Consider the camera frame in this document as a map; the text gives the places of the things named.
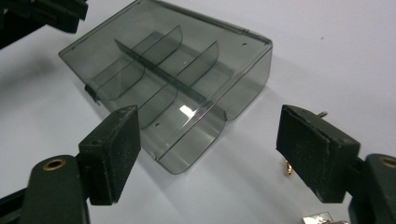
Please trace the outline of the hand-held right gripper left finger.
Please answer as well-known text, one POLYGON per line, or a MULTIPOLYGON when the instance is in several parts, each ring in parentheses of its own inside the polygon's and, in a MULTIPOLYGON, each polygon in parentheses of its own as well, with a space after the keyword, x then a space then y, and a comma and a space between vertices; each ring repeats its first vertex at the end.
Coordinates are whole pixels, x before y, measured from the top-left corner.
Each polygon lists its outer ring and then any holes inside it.
POLYGON ((140 149, 137 107, 111 112, 78 144, 76 156, 35 165, 18 224, 90 224, 88 205, 119 201, 140 149))

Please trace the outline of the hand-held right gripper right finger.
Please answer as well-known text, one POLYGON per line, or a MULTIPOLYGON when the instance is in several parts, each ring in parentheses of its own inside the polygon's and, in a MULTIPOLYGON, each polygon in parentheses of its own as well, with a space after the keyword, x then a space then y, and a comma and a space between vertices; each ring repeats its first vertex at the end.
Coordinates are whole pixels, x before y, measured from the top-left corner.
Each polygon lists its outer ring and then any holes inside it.
POLYGON ((322 203, 351 196, 351 224, 396 224, 396 158, 359 157, 361 144, 304 108, 281 107, 276 150, 322 203))

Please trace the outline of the smoky clear plastic compartment box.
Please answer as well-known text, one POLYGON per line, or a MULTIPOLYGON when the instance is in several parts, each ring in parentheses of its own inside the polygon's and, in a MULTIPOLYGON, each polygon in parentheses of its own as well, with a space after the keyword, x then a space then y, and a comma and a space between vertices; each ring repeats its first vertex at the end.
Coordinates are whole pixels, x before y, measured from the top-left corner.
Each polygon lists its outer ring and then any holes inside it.
POLYGON ((244 28, 136 0, 60 56, 107 110, 137 105, 143 149, 177 175, 262 91, 272 50, 244 28))

